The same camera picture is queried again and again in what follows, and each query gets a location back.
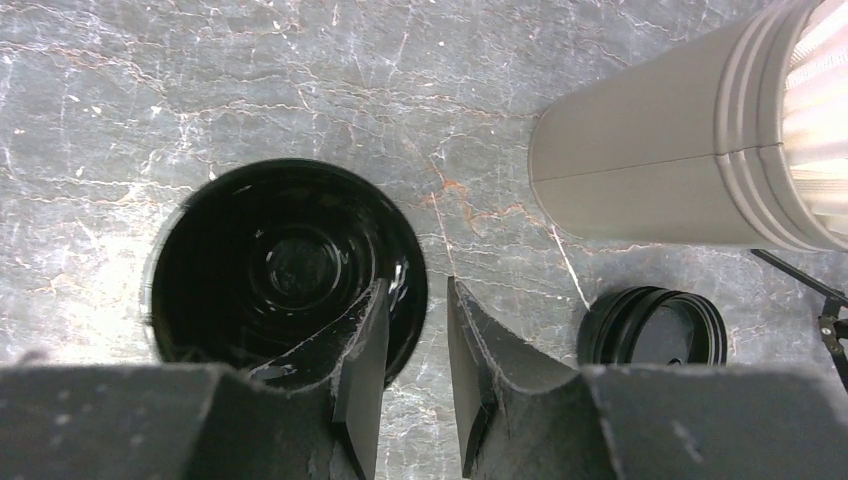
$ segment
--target black metal rod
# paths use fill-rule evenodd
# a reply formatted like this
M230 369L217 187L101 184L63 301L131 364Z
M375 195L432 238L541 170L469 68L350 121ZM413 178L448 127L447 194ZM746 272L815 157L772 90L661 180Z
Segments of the black metal rod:
M843 294L839 290L836 290L835 288L832 288L832 287L829 287L829 286L823 284L822 282L820 282L820 281L816 280L815 278L807 275L806 273L802 272L801 270L798 270L797 268L786 263L783 259L777 257L773 253L768 252L766 250L756 250L756 249L751 250L751 253L754 254L754 256L765 260L766 263L772 265L773 267L777 268L778 270L781 270L783 273L789 275L790 277L794 278L795 280L798 280L799 282L803 283L804 285L806 285L806 286L812 288L813 290L821 293L822 295L824 295L828 298L833 298L835 300L838 300L842 304L843 307L848 307L848 297L846 297L845 294Z

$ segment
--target stone surface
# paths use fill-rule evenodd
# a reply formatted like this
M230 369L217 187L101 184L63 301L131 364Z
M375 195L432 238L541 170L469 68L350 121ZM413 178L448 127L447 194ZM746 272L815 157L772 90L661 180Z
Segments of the stone surface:
M138 298L159 225L229 169L299 156L382 188L429 264L421 344L384 397L378 478L459 478L448 275L566 363L583 298L656 284L716 303L731 362L830 370L818 295L738 250L554 233L528 186L530 133L555 98L765 3L4 2L0 361L155 361ZM848 284L842 254L786 257Z

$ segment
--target shiny black bowl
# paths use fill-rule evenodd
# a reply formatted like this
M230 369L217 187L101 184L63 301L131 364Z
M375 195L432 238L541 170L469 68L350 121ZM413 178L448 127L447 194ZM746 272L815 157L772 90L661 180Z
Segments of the shiny black bowl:
M386 385L409 360L427 306L424 257L400 210L355 174L304 159L206 184L166 223L146 277L142 302L164 361L239 369L286 353L385 278Z

